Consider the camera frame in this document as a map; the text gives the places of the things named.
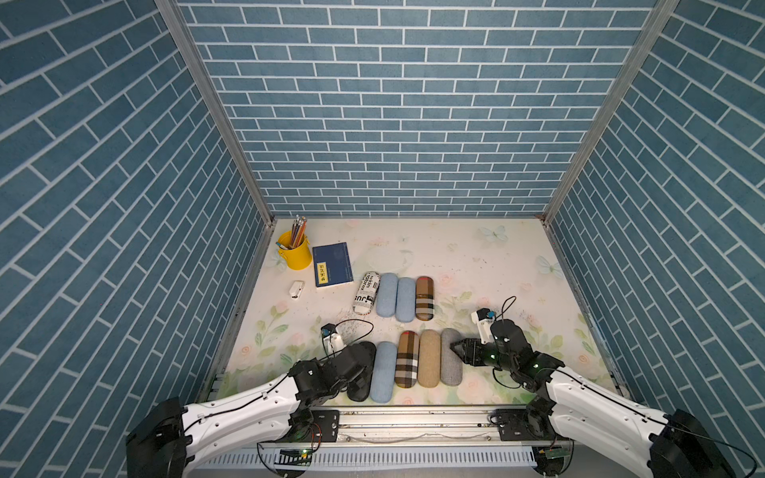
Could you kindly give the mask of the beige case purple glasses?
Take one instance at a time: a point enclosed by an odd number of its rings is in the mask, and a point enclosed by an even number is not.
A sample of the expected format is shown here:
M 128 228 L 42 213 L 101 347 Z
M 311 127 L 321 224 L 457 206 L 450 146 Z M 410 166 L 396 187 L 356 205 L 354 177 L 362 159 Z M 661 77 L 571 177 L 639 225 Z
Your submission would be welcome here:
M 418 354 L 418 383 L 423 388 L 435 388 L 440 383 L 441 334 L 425 330 L 420 335 Z

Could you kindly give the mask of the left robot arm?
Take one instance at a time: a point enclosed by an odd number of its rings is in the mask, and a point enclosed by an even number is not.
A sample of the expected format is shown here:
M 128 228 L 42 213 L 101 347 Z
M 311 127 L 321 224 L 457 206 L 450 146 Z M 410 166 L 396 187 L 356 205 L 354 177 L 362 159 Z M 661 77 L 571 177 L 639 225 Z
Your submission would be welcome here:
M 371 381 L 373 344 L 361 342 L 332 358 L 301 360 L 272 382 L 246 392 L 184 406 L 170 398 L 129 433 L 129 477 L 185 477 L 195 467 L 250 443 L 308 430 L 312 409 Z

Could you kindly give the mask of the light blue denim case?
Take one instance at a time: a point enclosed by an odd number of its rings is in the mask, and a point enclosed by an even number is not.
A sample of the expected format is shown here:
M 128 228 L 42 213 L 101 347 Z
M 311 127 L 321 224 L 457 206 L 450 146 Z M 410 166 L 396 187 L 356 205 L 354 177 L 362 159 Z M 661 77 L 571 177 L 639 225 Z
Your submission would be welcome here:
M 392 400 L 397 356 L 398 346 L 394 343 L 378 344 L 369 395 L 376 404 L 387 404 Z

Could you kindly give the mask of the flag pattern glasses case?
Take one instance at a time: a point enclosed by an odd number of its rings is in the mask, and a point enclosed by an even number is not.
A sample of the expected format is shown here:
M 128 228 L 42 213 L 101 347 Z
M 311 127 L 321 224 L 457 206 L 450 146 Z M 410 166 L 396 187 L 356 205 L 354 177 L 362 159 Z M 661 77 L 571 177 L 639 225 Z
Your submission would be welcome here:
M 378 272 L 371 271 L 363 276 L 352 306 L 356 315 L 366 316 L 372 313 L 380 282 L 381 275 Z

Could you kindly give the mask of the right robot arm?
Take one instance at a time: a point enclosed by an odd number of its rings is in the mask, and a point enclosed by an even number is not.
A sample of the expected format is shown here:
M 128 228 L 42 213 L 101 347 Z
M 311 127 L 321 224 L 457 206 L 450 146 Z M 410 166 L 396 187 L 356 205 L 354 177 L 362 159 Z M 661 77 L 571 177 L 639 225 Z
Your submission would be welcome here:
M 510 320 L 495 320 L 479 339 L 451 344 L 468 366 L 509 372 L 534 396 L 526 423 L 539 438 L 580 442 L 639 477 L 732 477 L 735 472 L 692 414 L 664 413 L 614 394 L 536 351 Z

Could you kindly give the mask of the grey case tortoise sunglasses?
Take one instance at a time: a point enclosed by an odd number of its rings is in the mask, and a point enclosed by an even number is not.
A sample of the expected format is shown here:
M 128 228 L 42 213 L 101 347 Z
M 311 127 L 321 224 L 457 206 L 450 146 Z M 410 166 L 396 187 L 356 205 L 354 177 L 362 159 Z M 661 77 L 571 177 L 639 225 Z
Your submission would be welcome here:
M 440 380 L 446 386 L 459 386 L 462 383 L 463 362 L 452 350 L 451 345 L 463 340 L 457 330 L 446 328 L 441 332 Z

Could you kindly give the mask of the black glasses case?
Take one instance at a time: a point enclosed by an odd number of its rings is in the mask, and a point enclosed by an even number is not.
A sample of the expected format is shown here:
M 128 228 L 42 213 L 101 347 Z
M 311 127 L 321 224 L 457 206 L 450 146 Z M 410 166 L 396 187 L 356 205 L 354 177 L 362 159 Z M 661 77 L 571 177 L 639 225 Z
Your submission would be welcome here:
M 368 353 L 369 359 L 362 373 L 347 387 L 347 396 L 352 402 L 364 402 L 369 398 L 377 353 L 376 345 L 371 342 L 360 342 L 359 346 Z

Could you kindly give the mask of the plaid beige glasses case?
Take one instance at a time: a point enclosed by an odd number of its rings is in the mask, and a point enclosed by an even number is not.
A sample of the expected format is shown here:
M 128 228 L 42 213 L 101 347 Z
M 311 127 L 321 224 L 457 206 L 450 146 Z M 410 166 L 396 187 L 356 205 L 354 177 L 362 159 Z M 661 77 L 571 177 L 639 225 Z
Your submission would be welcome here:
M 399 388 L 413 388 L 418 382 L 419 351 L 420 336 L 412 331 L 403 332 L 398 340 L 394 371 L 394 383 Z

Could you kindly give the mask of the blue case yellow glasses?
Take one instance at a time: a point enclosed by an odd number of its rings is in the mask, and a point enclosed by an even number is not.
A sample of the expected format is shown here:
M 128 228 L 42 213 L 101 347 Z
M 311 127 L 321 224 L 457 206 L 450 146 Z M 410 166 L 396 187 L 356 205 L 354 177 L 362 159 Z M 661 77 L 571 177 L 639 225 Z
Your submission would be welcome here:
M 396 314 L 396 297 L 398 296 L 398 275 L 384 273 L 376 296 L 376 312 L 382 318 L 390 318 Z

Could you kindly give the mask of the light blue case white sunglasses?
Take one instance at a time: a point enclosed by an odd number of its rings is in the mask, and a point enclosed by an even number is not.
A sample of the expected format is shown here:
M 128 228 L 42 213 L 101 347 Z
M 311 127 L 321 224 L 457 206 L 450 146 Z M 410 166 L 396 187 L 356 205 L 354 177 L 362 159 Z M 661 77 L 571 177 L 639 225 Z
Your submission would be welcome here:
M 410 323 L 416 317 L 416 280 L 408 277 L 398 279 L 394 315 L 401 323 Z

